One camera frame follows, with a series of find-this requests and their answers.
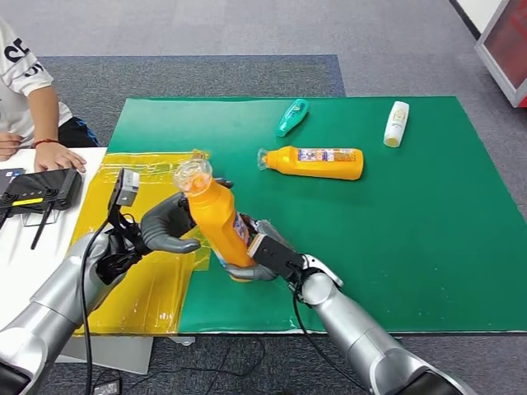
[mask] green mat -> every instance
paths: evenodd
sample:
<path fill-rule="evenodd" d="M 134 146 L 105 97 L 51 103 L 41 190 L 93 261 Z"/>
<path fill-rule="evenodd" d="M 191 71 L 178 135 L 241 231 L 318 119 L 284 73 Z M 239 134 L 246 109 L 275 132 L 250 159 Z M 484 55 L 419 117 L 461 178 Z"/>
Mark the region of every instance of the green mat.
<path fill-rule="evenodd" d="M 394 100 L 410 105 L 398 149 L 382 143 Z M 456 98 L 314 98 L 300 127 L 275 137 L 290 102 L 129 99 L 108 151 L 209 151 L 239 211 L 330 266 L 391 332 L 527 330 L 527 226 Z M 285 145 L 360 148 L 365 165 L 355 182 L 257 168 L 259 148 Z M 290 329 L 282 281 L 235 283 L 215 257 L 193 275 L 178 328 Z"/>

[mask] orange plastic bottle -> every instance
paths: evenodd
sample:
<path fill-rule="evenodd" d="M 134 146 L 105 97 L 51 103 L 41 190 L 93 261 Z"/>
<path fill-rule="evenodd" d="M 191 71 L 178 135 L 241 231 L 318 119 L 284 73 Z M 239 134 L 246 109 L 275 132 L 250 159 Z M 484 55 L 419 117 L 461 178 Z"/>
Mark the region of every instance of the orange plastic bottle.
<path fill-rule="evenodd" d="M 362 151 L 355 148 L 285 146 L 277 151 L 258 152 L 258 168 L 274 169 L 283 174 L 355 180 L 360 178 L 363 167 Z"/>
<path fill-rule="evenodd" d="M 234 196 L 213 178 L 208 161 L 183 162 L 174 175 L 174 183 L 188 199 L 192 217 L 223 266 L 254 265 L 247 253 L 248 229 L 234 208 Z"/>

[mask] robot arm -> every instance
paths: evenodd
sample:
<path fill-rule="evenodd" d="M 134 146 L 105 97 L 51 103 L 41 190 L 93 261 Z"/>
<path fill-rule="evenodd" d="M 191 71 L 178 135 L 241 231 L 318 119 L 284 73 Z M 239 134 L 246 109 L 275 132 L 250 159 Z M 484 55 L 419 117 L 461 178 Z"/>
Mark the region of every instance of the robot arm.
<path fill-rule="evenodd" d="M 82 325 L 79 273 L 91 238 L 85 235 L 73 244 L 29 305 L 0 332 L 0 393 L 37 393 L 45 371 Z M 99 235 L 87 259 L 85 281 L 88 312 L 102 303 L 124 276 L 106 285 L 97 274 L 97 264 L 109 248 L 109 235 Z"/>
<path fill-rule="evenodd" d="M 89 315 L 142 256 L 199 247 L 195 239 L 179 239 L 195 225 L 180 193 L 146 213 L 141 228 L 125 219 L 121 206 L 134 203 L 138 186 L 138 174 L 122 170 L 108 204 L 109 225 L 95 239 L 88 234 L 73 244 L 29 305 L 0 331 L 0 394 L 37 393 L 46 370 L 82 325 L 80 273 Z"/>
<path fill-rule="evenodd" d="M 339 289 L 343 282 L 324 263 L 295 253 L 268 235 L 248 250 L 257 263 L 278 273 L 313 309 L 368 391 L 374 395 L 476 395 L 396 342 L 358 303 Z"/>

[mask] gray carpet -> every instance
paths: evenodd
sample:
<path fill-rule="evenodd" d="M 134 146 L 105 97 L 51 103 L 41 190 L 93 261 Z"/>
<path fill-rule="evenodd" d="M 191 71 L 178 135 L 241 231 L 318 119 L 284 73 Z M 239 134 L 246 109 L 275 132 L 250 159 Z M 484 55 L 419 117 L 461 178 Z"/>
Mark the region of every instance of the gray carpet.
<path fill-rule="evenodd" d="M 50 57 L 60 100 L 106 146 L 132 96 L 344 96 L 335 55 Z"/>
<path fill-rule="evenodd" d="M 346 379 L 325 364 L 303 337 L 260 337 L 266 349 L 265 359 L 246 378 L 227 374 L 193 372 L 182 367 L 218 369 L 231 345 L 223 369 L 242 373 L 258 361 L 262 346 L 254 337 L 198 337 L 192 346 L 182 346 L 166 338 L 154 342 L 149 376 L 122 373 L 126 395 L 271 395 L 289 391 L 294 395 L 359 395 Z M 343 366 L 343 358 L 327 337 L 316 340 L 325 352 Z M 409 350 L 455 372 L 470 383 L 479 395 L 522 395 L 527 388 L 525 337 L 404 337 Z M 94 381 L 119 377 L 111 369 L 96 367 Z M 134 383 L 150 377 L 131 388 Z M 83 393 L 85 365 L 55 365 L 42 393 L 72 395 Z"/>

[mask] red bracelet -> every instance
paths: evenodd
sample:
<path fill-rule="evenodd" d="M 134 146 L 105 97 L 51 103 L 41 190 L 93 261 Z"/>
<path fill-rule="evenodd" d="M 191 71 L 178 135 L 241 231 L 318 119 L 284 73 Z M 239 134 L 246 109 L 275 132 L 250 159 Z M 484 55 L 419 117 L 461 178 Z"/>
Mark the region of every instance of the red bracelet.
<path fill-rule="evenodd" d="M 45 138 L 44 140 L 39 140 L 38 142 L 33 143 L 33 148 L 37 148 L 39 144 L 42 144 L 44 142 L 56 142 L 57 144 L 60 144 L 60 142 L 58 142 L 58 140 L 54 140 L 52 138 Z"/>

